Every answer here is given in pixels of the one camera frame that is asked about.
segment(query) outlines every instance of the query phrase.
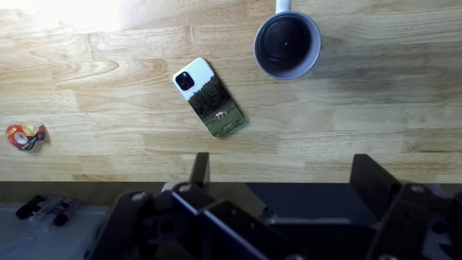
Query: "mug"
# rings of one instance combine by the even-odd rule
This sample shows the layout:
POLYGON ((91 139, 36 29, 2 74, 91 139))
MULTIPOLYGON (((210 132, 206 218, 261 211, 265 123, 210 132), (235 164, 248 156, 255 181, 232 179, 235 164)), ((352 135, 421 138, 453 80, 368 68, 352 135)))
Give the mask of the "mug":
POLYGON ((275 15, 261 25, 254 41, 259 68, 278 81, 300 78, 320 54, 314 21, 291 10, 291 0, 275 0, 275 15))

